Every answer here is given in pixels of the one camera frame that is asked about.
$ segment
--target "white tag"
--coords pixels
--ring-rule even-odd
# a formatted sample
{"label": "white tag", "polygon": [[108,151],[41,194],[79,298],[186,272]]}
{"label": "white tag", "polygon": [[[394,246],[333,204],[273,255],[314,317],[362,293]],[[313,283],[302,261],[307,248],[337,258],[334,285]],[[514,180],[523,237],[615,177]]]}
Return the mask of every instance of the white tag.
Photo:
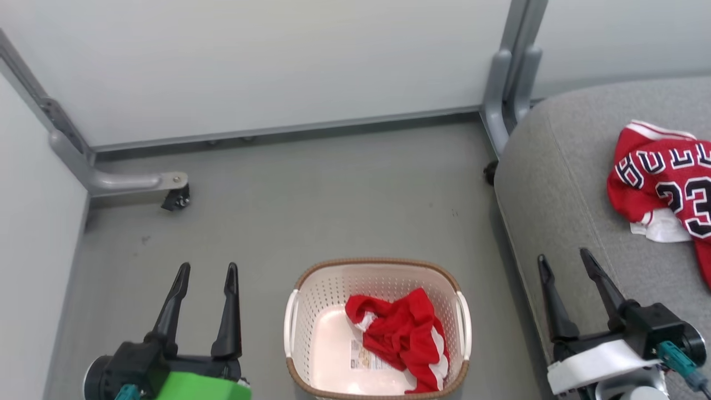
{"label": "white tag", "polygon": [[351,340],[351,369],[395,369],[383,359],[367,350],[358,340]]}

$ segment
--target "white plastic basket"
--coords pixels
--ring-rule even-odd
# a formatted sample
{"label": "white plastic basket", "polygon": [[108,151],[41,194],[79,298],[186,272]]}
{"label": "white plastic basket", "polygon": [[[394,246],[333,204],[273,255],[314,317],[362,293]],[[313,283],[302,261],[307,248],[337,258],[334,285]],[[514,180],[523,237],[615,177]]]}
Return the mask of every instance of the white plastic basket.
{"label": "white plastic basket", "polygon": [[[449,373],[443,390],[406,395],[415,387],[407,372],[351,368],[351,345],[362,334],[349,323],[344,306],[351,295],[392,302],[417,288],[424,288],[442,321]],[[392,258],[327,261],[306,271],[289,296],[284,353],[294,381],[320,399],[438,399],[456,390],[469,369],[469,306],[454,277],[435,264]]]}

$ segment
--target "gray couch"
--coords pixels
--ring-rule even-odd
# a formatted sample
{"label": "gray couch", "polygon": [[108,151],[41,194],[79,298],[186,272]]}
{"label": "gray couch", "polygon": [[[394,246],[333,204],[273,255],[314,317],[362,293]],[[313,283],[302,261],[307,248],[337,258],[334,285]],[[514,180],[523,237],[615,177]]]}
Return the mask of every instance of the gray couch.
{"label": "gray couch", "polygon": [[[662,302],[711,339],[711,290],[698,272],[692,243],[632,235],[607,199],[616,140],[632,119],[711,140],[711,78],[607,85],[550,98],[516,127],[501,157],[496,196],[548,361],[552,346],[538,254],[547,256],[581,333],[606,330],[581,247],[592,251],[626,297],[642,305]],[[711,376],[711,362],[703,370]],[[677,374],[667,385],[672,399],[699,399]]]}

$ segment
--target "white wall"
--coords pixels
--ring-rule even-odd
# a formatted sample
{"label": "white wall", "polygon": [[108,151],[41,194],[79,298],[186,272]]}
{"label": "white wall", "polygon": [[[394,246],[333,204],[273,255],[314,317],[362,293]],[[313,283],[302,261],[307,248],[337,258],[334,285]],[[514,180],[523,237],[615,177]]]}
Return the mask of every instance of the white wall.
{"label": "white wall", "polygon": [[509,0],[0,0],[92,146],[481,104]]}
{"label": "white wall", "polygon": [[549,0],[533,98],[623,80],[711,74],[711,1]]}
{"label": "white wall", "polygon": [[7,71],[0,60],[0,387],[3,399],[39,400],[87,192]]}

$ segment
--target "gray floor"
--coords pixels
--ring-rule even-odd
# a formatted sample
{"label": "gray floor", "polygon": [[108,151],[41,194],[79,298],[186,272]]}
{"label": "gray floor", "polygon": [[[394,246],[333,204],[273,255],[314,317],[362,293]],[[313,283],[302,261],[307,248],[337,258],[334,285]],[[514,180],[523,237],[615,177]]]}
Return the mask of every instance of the gray floor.
{"label": "gray floor", "polygon": [[235,261],[242,370],[254,398],[307,399],[284,363],[284,306],[310,265],[351,256],[418,258],[454,274],[474,320],[471,368],[454,398],[549,398],[493,190],[481,176],[491,157],[482,129],[469,115],[101,164],[111,171],[185,171],[193,201],[172,214],[155,203],[91,210],[50,398],[81,399],[95,357],[142,339],[184,261],[193,271],[177,342],[181,354],[208,354],[225,272]]}

